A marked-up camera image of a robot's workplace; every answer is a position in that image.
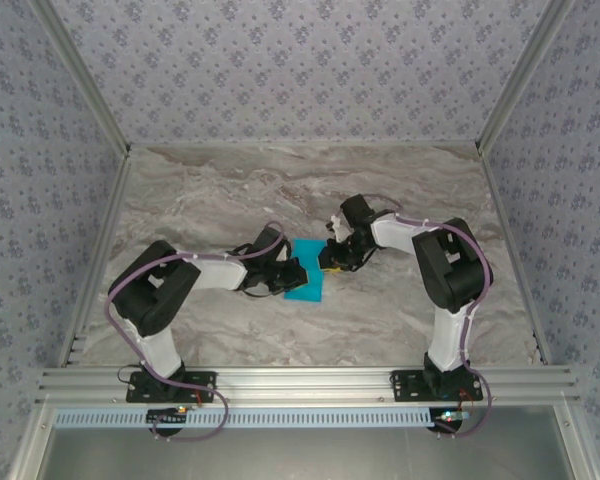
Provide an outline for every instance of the black mounting bracket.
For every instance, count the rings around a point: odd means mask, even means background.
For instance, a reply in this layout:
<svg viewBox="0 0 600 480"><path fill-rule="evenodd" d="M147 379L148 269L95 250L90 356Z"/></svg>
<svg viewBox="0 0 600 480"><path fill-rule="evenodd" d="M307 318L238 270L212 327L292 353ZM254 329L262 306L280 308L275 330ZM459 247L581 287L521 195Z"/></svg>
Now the black mounting bracket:
<svg viewBox="0 0 600 480"><path fill-rule="evenodd" d="M460 402L466 392L474 401L482 400L480 378L463 365L441 372L425 354L423 370L395 370L391 373L396 402Z"/></svg>
<svg viewBox="0 0 600 480"><path fill-rule="evenodd" d="M177 376L178 378L173 378L174 376L170 378L182 383L215 389L218 374L206 371L184 371ZM133 372L129 378L129 386L127 387L127 403L177 403L190 405L192 403L212 403L213 396L211 392L171 387L156 380L149 372L144 370Z"/></svg>

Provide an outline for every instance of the wall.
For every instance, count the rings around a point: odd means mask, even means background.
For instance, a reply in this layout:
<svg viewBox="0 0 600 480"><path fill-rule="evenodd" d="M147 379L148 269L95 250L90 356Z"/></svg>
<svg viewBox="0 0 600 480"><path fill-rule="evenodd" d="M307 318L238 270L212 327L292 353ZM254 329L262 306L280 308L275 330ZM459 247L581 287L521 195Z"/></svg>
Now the wall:
<svg viewBox="0 0 600 480"><path fill-rule="evenodd" d="M546 0L53 0L131 143L473 140Z"/></svg>
<svg viewBox="0 0 600 480"><path fill-rule="evenodd" d="M0 0L0 479L53 366L117 160L26 1Z"/></svg>
<svg viewBox="0 0 600 480"><path fill-rule="evenodd" d="M556 363L600 445L600 0L579 0L489 155Z"/></svg>

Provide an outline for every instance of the metal corner post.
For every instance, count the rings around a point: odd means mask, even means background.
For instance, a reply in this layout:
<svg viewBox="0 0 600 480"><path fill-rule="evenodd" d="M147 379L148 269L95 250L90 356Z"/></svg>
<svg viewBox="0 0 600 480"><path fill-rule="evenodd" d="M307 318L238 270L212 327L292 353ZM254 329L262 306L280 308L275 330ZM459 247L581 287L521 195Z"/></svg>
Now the metal corner post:
<svg viewBox="0 0 600 480"><path fill-rule="evenodd" d="M53 430L55 415L56 408L44 402L34 406L7 475L8 480L30 480L38 477Z"/></svg>
<svg viewBox="0 0 600 480"><path fill-rule="evenodd" d="M545 363L550 364L552 363L552 359L551 351L549 350L549 343L547 342L547 338L544 335L544 328L542 327L542 322L540 321L540 316L538 315L536 304L533 301L533 296L531 295L529 282L527 282L527 277L524 274L524 267L522 266L522 260L520 260L520 255L518 254L515 239L513 238L513 232L511 231L511 227L509 226L507 212L502 203L502 198L500 197L500 192L498 191L498 185L496 183L495 177L493 176L493 172L491 171L489 161L484 156L481 155L481 157L482 168L487 179L487 184L489 185L489 190L491 191L491 198L493 199L493 203L496 207L498 219L500 220L500 224L504 232L504 239L507 245L507 250L509 251L509 257L511 258L513 272L516 276L518 286L520 287L522 300L525 304L527 313L529 314L531 328L533 329L533 332L535 334L536 342L538 343L538 348L540 349L542 359Z"/></svg>
<svg viewBox="0 0 600 480"><path fill-rule="evenodd" d="M575 0L550 0L547 4L478 136L478 152L481 155L486 156L493 147L574 2Z"/></svg>
<svg viewBox="0 0 600 480"><path fill-rule="evenodd" d="M93 76L89 73L86 64L78 53L78 49L71 40L71 35L62 23L58 12L50 0L29 0L29 4L47 35L49 35L51 43L82 92L87 105L91 108L109 142L120 156L125 155L127 153L127 142L122 130L120 130L109 106L100 90L98 90Z"/></svg>
<svg viewBox="0 0 600 480"><path fill-rule="evenodd" d="M600 455L580 404L554 407L558 428L577 479L600 480Z"/></svg>
<svg viewBox="0 0 600 480"><path fill-rule="evenodd" d="M113 190L109 195L100 231L98 232L89 259L87 276L80 289L67 335L62 345L60 358L58 360L58 364L62 367L66 367L69 363L76 336L86 327L86 321L91 312L94 300L98 295L98 289L102 281L102 276L104 275L104 269L113 243L115 228L120 216L120 208L122 206L127 180L129 178L129 169L130 163L128 161L128 156L125 154L120 161L118 171L116 172Z"/></svg>

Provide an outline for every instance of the marble surface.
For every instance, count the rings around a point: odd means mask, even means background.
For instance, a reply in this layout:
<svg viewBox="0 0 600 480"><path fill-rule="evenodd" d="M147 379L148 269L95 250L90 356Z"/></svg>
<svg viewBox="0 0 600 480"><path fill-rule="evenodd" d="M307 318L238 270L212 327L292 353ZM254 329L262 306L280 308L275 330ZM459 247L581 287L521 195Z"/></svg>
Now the marble surface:
<svg viewBox="0 0 600 480"><path fill-rule="evenodd" d="M464 218L495 275L475 317L470 357L475 364L535 361L531 327L474 148L165 146L135 148L130 162L83 364L135 360L106 323L102 306L113 279L154 240L222 252L253 241L271 219L282 222L288 238L326 238L325 222L356 193L394 197L412 218ZM413 365L422 362L431 340L433 305L415 258L384 250L359 272L327 275L320 304L195 292L172 328L189 365Z"/></svg>

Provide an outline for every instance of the blue sponge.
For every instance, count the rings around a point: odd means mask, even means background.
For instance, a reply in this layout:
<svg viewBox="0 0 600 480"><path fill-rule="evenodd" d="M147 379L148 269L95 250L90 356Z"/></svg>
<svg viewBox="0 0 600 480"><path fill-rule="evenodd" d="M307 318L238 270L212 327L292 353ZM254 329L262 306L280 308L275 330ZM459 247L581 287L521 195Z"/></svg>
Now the blue sponge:
<svg viewBox="0 0 600 480"><path fill-rule="evenodd" d="M308 238L293 239L292 257L297 257L300 265L307 271L309 283L290 292L285 292L284 298L288 300L303 300L305 302L322 301L322 283L324 273L320 270L318 255L327 242L325 240L311 240Z"/></svg>

